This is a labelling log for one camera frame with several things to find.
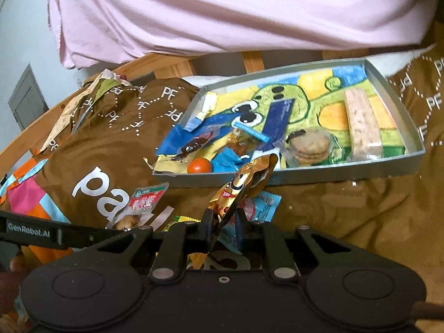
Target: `human hand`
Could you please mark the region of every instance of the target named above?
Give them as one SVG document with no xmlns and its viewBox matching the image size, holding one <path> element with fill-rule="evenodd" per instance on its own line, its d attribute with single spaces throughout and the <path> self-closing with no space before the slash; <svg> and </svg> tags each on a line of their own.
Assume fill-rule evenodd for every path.
<svg viewBox="0 0 444 333">
<path fill-rule="evenodd" d="M 31 271 L 20 251 L 9 263 L 8 272 L 0 273 L 0 315 L 14 309 L 14 301 L 19 295 L 19 286 Z"/>
</svg>

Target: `wooden bed frame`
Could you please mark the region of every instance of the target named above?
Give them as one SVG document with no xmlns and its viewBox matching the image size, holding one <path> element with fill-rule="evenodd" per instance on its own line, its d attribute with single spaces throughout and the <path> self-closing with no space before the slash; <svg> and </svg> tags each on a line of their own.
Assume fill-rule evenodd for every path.
<svg viewBox="0 0 444 333">
<path fill-rule="evenodd" d="M 424 47 L 433 42 L 440 41 L 443 37 L 444 25 L 435 22 L 421 46 Z M 345 57 L 362 57 L 367 55 L 369 55 L 369 49 L 322 52 L 322 58 L 324 60 L 342 59 Z M 175 56 L 151 53 L 116 68 L 114 72 L 119 75 L 125 75 L 129 81 L 150 73 L 154 73 L 154 76 L 157 79 L 192 76 L 195 75 L 192 60 L 197 57 L 198 56 Z M 247 73 L 265 69 L 262 53 L 260 51 L 242 52 L 242 58 Z M 93 81 L 96 76 L 97 75 L 91 76 L 85 82 Z M 63 112 L 66 104 L 83 90 L 84 88 L 77 90 L 75 93 L 68 96 L 66 99 L 63 99 L 63 101 L 59 102 L 56 106 L 40 116 L 0 153 L 0 178 L 8 173 L 14 164 L 25 155 L 27 151 L 35 153 L 41 148 L 54 127 L 54 124 L 57 122 L 57 119 Z"/>
</svg>

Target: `yellow wrapper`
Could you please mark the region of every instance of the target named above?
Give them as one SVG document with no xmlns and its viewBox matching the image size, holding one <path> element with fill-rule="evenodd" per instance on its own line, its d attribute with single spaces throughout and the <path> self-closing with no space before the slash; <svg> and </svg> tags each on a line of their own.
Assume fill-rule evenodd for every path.
<svg viewBox="0 0 444 333">
<path fill-rule="evenodd" d="M 244 164 L 236 172 L 234 178 L 212 197 L 208 205 L 218 220 L 216 224 L 228 222 L 231 217 L 224 217 L 235 200 L 238 204 L 244 198 L 254 198 L 264 189 L 278 160 L 276 154 L 263 155 Z"/>
</svg>

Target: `brown blanket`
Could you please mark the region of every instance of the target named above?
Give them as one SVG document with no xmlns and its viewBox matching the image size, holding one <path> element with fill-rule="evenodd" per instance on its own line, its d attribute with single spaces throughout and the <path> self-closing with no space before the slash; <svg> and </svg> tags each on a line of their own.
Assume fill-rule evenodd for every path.
<svg viewBox="0 0 444 333">
<path fill-rule="evenodd" d="M 444 304 L 443 57 L 444 44 L 389 79 L 424 137 L 427 153 L 418 174 L 266 190 L 282 196 L 273 219 L 281 229 L 308 224 L 405 264 L 425 280 L 428 300 Z M 118 88 L 124 91 L 116 94 L 113 88 L 105 94 L 36 176 L 37 184 L 74 224 L 103 227 L 105 215 L 125 201 L 122 190 L 131 194 L 137 186 L 156 184 L 143 157 L 155 160 L 155 147 L 197 91 L 181 79 L 155 80 L 142 93 L 130 86 Z M 172 216 L 199 219 L 216 191 L 169 189 L 155 213 L 171 206 Z M 211 266 L 248 269 L 257 268 L 258 262 L 220 249 L 207 259 L 205 267 Z M 440 323 L 419 325 L 427 333 L 444 331 Z"/>
</svg>

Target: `white wall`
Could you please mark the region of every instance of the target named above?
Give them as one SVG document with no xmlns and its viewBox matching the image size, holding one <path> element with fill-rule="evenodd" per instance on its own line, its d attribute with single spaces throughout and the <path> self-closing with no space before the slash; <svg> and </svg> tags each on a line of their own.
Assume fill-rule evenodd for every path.
<svg viewBox="0 0 444 333">
<path fill-rule="evenodd" d="M 28 64 L 49 108 L 97 72 L 61 66 L 47 26 L 47 0 L 5 0 L 0 10 L 0 151 L 20 133 L 8 100 Z"/>
</svg>

